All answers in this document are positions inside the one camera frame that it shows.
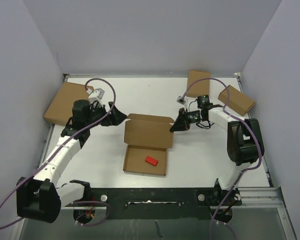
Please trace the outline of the small folded cardboard box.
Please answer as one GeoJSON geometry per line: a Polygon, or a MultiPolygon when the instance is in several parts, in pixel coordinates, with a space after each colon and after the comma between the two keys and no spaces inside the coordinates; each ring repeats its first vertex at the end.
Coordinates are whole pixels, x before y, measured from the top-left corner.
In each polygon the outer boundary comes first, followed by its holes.
{"type": "Polygon", "coordinates": [[[227,106],[243,117],[255,105],[255,101],[231,85],[228,85],[227,89],[230,93],[227,106]]]}

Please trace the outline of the upright folded cardboard box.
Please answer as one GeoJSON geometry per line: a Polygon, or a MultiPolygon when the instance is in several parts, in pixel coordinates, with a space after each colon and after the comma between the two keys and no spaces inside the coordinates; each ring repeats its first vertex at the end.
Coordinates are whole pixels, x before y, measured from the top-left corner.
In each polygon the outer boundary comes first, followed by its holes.
{"type": "MultiPolygon", "coordinates": [[[[197,80],[210,78],[211,73],[201,70],[190,70],[188,72],[187,77],[187,86],[186,89],[189,88],[191,84],[193,84],[197,80]]],[[[210,94],[210,80],[202,80],[195,83],[190,90],[187,92],[186,96],[191,98],[196,98],[202,95],[209,95],[210,94]]]]}

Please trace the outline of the small red block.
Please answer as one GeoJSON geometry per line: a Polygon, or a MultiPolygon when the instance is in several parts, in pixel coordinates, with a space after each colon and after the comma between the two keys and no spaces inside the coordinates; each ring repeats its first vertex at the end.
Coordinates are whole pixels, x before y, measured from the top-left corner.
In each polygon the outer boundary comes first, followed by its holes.
{"type": "Polygon", "coordinates": [[[148,163],[148,164],[150,164],[150,165],[152,165],[152,166],[156,166],[159,161],[157,159],[151,157],[151,156],[147,156],[145,158],[145,162],[148,163]]]}

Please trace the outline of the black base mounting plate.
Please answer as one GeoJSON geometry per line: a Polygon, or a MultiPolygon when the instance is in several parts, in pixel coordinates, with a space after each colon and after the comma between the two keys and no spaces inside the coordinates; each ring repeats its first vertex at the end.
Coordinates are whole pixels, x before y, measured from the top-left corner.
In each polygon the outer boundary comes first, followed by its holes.
{"type": "Polygon", "coordinates": [[[232,208],[241,206],[239,190],[228,192],[215,187],[186,188],[92,188],[96,203],[70,205],[72,217],[87,224],[108,220],[198,219],[228,222],[232,208]]]}

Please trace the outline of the large folded cardboard box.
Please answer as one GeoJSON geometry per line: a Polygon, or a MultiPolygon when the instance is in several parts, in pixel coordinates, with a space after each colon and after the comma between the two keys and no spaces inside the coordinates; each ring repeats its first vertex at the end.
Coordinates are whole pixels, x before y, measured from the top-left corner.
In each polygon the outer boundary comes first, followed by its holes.
{"type": "Polygon", "coordinates": [[[50,124],[65,126],[72,116],[77,100],[87,100],[88,94],[82,84],[64,82],[45,112],[43,118],[50,124]]]}

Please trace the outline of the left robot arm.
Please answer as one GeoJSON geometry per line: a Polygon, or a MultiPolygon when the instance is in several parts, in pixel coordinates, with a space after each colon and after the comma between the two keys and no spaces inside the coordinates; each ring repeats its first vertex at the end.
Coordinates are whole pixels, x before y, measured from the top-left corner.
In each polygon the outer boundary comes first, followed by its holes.
{"type": "Polygon", "coordinates": [[[90,129],[118,126],[127,119],[115,104],[110,109],[97,102],[80,99],[74,102],[72,116],[67,121],[57,145],[32,177],[22,177],[17,182],[16,209],[21,218],[53,223],[61,209],[77,202],[81,206],[94,205],[89,182],[71,180],[57,188],[56,184],[72,158],[83,148],[91,135],[90,129]]]}

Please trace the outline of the aluminium table frame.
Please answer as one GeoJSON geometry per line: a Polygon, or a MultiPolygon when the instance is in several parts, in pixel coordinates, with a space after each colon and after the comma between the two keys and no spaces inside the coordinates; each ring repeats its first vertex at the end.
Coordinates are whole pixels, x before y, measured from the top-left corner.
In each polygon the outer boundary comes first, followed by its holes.
{"type": "Polygon", "coordinates": [[[212,193],[212,205],[216,207],[211,216],[210,227],[228,225],[226,214],[240,201],[238,184],[244,173],[257,169],[264,155],[264,143],[260,125],[255,118],[243,118],[227,111],[233,91],[225,86],[226,96],[222,104],[210,102],[207,94],[196,99],[197,110],[189,111],[184,95],[177,101],[182,104],[176,119],[146,114],[124,114],[109,102],[109,109],[102,104],[104,91],[85,87],[86,99],[73,103],[72,115],[60,134],[53,152],[33,175],[19,179],[16,194],[17,215],[47,223],[54,222],[62,207],[71,204],[92,204],[90,185],[83,181],[71,181],[65,187],[56,188],[63,171],[72,158],[83,148],[96,126],[118,126],[125,123],[124,141],[127,145],[125,161],[132,161],[132,173],[139,166],[150,164],[154,152],[160,156],[156,163],[167,161],[167,150],[172,147],[175,132],[188,131],[191,125],[203,127],[217,125],[227,133],[227,154],[233,167],[216,179],[212,193]]]}

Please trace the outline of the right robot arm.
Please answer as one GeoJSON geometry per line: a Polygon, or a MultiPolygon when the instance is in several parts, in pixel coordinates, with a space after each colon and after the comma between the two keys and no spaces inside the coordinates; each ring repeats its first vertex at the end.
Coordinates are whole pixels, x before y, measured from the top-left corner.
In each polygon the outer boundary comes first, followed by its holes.
{"type": "Polygon", "coordinates": [[[213,200],[222,205],[236,193],[242,176],[261,165],[265,149],[259,122],[230,114],[224,106],[211,103],[208,95],[196,98],[198,110],[194,111],[188,110],[185,97],[179,96],[177,102],[184,107],[178,110],[170,132],[188,131],[191,125],[209,130],[216,125],[227,133],[226,151],[231,165],[216,179],[212,192],[213,200]]]}

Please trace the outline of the brown cardboard box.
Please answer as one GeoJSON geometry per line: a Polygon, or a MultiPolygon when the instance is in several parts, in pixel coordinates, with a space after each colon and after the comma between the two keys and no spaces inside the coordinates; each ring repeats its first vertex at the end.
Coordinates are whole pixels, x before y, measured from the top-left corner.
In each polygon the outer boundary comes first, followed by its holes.
{"type": "Polygon", "coordinates": [[[132,174],[165,176],[168,149],[173,147],[174,133],[170,128],[174,120],[168,116],[130,113],[124,128],[127,144],[123,171],[132,174]],[[153,166],[145,162],[151,156],[158,160],[153,166]]]}

